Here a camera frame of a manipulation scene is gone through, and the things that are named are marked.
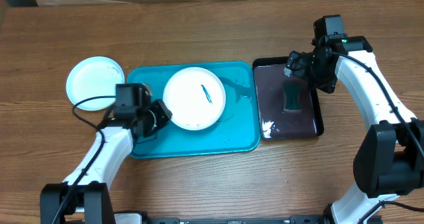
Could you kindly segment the pink plastic plate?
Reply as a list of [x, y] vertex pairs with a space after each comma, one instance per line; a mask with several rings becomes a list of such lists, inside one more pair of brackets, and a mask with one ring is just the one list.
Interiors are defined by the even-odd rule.
[[163, 102], [172, 112], [171, 121], [189, 131], [200, 131], [215, 124], [223, 114], [226, 93], [223, 83], [209, 70], [188, 67], [167, 82]]

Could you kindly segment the green sponge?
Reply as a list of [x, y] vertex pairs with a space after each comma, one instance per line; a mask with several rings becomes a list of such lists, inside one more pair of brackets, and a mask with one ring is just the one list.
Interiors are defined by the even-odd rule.
[[301, 86], [296, 82], [285, 82], [283, 84], [283, 90], [286, 97], [285, 110], [301, 110], [301, 103], [299, 101]]

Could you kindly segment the light blue plastic plate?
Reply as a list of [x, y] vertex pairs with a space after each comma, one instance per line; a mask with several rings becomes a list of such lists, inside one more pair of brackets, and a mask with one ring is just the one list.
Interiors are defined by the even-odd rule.
[[79, 62], [69, 73], [66, 94], [75, 105], [91, 97], [115, 96], [115, 86], [124, 82], [124, 71], [116, 61], [94, 56]]

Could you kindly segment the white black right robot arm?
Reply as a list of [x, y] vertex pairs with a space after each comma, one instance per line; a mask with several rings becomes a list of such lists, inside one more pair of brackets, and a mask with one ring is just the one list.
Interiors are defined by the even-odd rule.
[[312, 52], [290, 53], [283, 74], [326, 93], [341, 82], [368, 130], [353, 161], [353, 185], [317, 222], [381, 223], [373, 216], [379, 209], [423, 187], [423, 122], [398, 99], [363, 36], [328, 35], [312, 44]]

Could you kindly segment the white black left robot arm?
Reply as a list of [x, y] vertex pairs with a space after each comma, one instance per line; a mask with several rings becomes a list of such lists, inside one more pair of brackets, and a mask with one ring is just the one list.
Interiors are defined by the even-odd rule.
[[63, 182], [43, 187], [41, 223], [65, 223], [66, 216], [78, 212], [84, 214], [84, 223], [142, 223], [144, 214], [139, 211], [113, 211], [109, 189], [138, 139], [155, 135], [171, 116], [160, 99], [109, 106], [94, 127], [95, 140], [78, 167]]

